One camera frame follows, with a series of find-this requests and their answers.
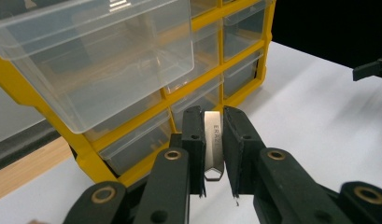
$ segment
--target yellow frame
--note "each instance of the yellow frame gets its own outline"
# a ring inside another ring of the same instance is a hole
[[[196,17],[192,20],[192,30],[197,31],[200,28],[208,25],[211,22],[221,20],[223,17],[235,13],[238,10],[249,7],[261,0],[237,0],[229,4],[222,4],[218,0],[218,7],[212,9],[205,14]],[[163,100],[150,108],[149,110],[139,114],[134,119],[122,124],[119,128],[107,133],[96,141],[89,141],[83,134],[75,134],[69,131],[58,116],[51,110],[47,103],[39,96],[28,81],[18,72],[15,66],[9,61],[4,61],[0,58],[0,86],[3,90],[20,105],[33,106],[41,113],[50,124],[60,133],[60,135],[68,142],[68,144],[77,152],[76,161],[79,167],[96,183],[102,181],[120,181],[126,186],[132,185],[140,177],[146,175],[153,165],[156,154],[168,147],[168,144],[160,147],[158,150],[140,161],[136,166],[132,167],[122,176],[116,178],[107,165],[98,155],[98,152],[109,146],[113,142],[122,138],[125,134],[131,132],[136,127],[155,117],[177,100],[186,96],[189,92],[195,91],[197,88],[206,84],[209,80],[216,76],[220,76],[226,69],[239,63],[253,52],[263,49],[263,56],[259,59],[257,68],[257,77],[249,82],[245,87],[239,90],[230,98],[223,100],[223,85],[219,86],[220,99],[217,110],[221,110],[224,105],[237,106],[253,91],[255,91],[265,79],[266,74],[266,57],[269,43],[272,40],[271,27],[275,11],[276,0],[265,9],[265,18],[262,32],[262,40],[241,53],[234,56],[231,60],[223,61],[223,33],[219,31],[219,66],[196,78],[191,83],[182,87],[172,94],[166,94],[164,89],[161,89]],[[175,132],[175,124],[173,118],[170,117],[172,131]]]

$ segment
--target wooden surface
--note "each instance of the wooden surface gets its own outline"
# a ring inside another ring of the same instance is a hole
[[[0,170],[0,199],[71,156],[69,145],[60,137],[13,162]]]

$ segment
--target white table surface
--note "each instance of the white table surface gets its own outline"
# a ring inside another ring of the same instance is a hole
[[[264,143],[290,152],[330,189],[355,180],[382,188],[382,79],[353,82],[352,69],[277,43],[267,67],[262,86],[239,106]],[[90,185],[73,159],[64,161],[1,199],[0,224],[61,223]],[[206,192],[191,196],[191,224],[258,223],[252,196],[236,206],[226,175]]]

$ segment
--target plastic drawer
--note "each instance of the plastic drawer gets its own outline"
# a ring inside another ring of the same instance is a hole
[[[260,59],[262,55],[262,50],[256,51],[223,73],[225,80],[223,84],[224,99],[229,98],[254,79],[258,59]]]
[[[190,0],[190,2],[193,18],[217,7],[217,0]]]
[[[204,86],[171,105],[177,131],[182,131],[182,116],[185,109],[199,105],[203,110],[212,110],[219,104],[219,85],[222,83],[221,80],[221,76],[214,77]]]
[[[188,0],[0,1],[0,56],[73,133],[193,68]]]
[[[262,38],[264,10],[270,3],[262,0],[223,19],[225,62]]]
[[[171,134],[169,111],[165,110],[100,152],[117,175],[122,175],[154,150],[168,142]]]
[[[137,103],[127,107],[122,110],[120,113],[112,116],[106,121],[98,124],[92,129],[88,130],[84,133],[87,139],[94,141],[98,138],[102,137],[106,133],[110,133],[112,130],[121,126],[121,124],[129,121],[130,119],[136,117],[147,109],[153,107],[158,104],[162,100],[161,93],[159,91],[155,91],[151,95],[146,98],[138,101]]]
[[[187,83],[219,65],[218,31],[222,22],[211,23],[193,33],[194,67],[187,75],[166,86],[167,93],[173,93]]]

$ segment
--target metal pin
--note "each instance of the metal pin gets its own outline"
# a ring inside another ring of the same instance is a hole
[[[205,112],[205,180],[219,181],[225,169],[219,111]]]

